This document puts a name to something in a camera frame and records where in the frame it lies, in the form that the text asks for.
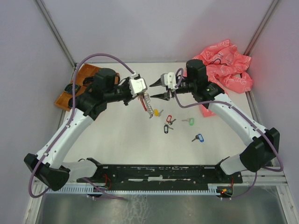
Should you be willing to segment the wooden compartment tray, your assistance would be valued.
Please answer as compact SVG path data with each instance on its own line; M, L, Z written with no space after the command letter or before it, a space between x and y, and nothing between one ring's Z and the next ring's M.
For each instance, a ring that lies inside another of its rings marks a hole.
M83 94L92 83L95 74L100 70L100 67L84 64L78 71L75 82L75 96ZM69 112L72 107L72 83L66 85L64 91L55 101L55 106Z

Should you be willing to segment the key with blue tag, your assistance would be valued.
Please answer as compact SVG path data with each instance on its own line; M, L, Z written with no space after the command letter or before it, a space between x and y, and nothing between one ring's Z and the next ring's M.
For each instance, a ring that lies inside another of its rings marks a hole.
M192 140L192 142L194 142L194 141L196 141L196 140L198 140L199 142L204 142L204 138L203 138L203 136L202 136L202 134L197 134L195 137L194 137L194 139Z

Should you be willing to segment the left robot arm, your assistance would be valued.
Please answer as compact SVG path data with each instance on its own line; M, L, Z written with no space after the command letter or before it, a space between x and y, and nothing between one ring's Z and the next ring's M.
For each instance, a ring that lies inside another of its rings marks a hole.
M99 182L103 178L99 162L87 158L65 163L65 156L82 132L106 110L108 103L123 101L128 105L146 90L147 85L140 75L133 74L121 84L114 70L99 69L85 91L76 97L76 105L62 126L41 150L25 156L25 164L53 191L60 190L68 181L84 177Z

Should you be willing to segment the key with yellow tag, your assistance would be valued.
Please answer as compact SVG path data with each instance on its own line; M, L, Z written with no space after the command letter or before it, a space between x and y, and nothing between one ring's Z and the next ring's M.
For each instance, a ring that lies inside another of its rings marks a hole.
M157 110L157 109L154 109L153 114L154 114L154 116L156 116L156 117L160 117L160 116L162 115L162 112L163 112L163 110L159 111L159 110Z

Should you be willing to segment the key with green tag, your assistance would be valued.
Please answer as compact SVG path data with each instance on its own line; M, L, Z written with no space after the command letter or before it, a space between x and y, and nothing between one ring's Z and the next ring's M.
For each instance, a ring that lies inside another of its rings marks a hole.
M194 118L186 118L182 120L183 122L188 122L190 126L194 125Z

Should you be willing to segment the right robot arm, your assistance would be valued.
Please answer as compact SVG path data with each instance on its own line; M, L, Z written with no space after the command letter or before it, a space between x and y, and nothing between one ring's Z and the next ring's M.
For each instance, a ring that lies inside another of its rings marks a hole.
M151 86L165 87L165 93L153 97L167 101L177 98L178 94L191 93L196 105L203 105L217 114L241 138L246 148L242 153L218 163L219 168L214 171L217 181L226 182L232 174L239 171L257 172L262 168L270 170L268 163L278 157L279 131L275 128L267 129L244 114L223 88L208 79L202 60L187 61L186 76L174 72L164 73Z

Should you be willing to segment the pink patterned cloth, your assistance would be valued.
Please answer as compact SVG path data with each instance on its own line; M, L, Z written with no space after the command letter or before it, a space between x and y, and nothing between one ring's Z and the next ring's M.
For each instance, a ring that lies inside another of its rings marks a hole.
M242 94L252 89L253 80L247 73L252 58L241 54L230 39L206 47L193 57L206 66L208 80Z

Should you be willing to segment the black green coiled item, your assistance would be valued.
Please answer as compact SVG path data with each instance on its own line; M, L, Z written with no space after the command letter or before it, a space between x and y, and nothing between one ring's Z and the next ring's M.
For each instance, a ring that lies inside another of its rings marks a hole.
M75 84L75 94L77 94L77 92L80 90L81 86L80 85L77 85ZM66 85L65 89L64 89L64 92L67 93L67 94L70 94L72 95L72 89L73 89L73 84L70 83L68 85Z

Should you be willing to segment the key with red tag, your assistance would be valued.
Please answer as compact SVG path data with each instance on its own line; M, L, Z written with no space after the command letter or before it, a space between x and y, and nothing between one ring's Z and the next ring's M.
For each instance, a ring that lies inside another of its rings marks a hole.
M168 115L167 118L166 118L166 123L167 123L168 125L170 125L170 126L171 126L175 121L176 121L176 119L174 119L174 118L172 117L172 115Z

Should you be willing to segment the key with black tag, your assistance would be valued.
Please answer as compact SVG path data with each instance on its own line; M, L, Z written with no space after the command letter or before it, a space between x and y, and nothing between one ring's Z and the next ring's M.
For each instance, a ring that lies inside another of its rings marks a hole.
M168 124L165 124L165 125L164 125L164 133L165 133L165 134L168 134L168 133L169 133L169 130L173 130L173 128L170 127Z

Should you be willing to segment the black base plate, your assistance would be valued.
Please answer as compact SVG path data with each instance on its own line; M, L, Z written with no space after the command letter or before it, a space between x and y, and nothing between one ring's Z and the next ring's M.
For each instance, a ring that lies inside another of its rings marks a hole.
M125 183L130 180L163 180L188 181L192 184L234 184L243 183L241 172L227 175L219 165L99 165L96 173L89 178L93 183Z

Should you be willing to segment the black coiled item in tray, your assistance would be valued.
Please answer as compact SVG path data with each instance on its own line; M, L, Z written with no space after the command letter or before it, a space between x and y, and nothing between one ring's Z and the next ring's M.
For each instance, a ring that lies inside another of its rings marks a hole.
M77 106L77 97L75 97L75 99L73 99L73 97L71 97L68 101L68 111L70 111L73 108L73 105Z
M90 84L92 84L94 81L94 76L90 76L90 77L86 77L84 80L83 80L83 86L88 86Z

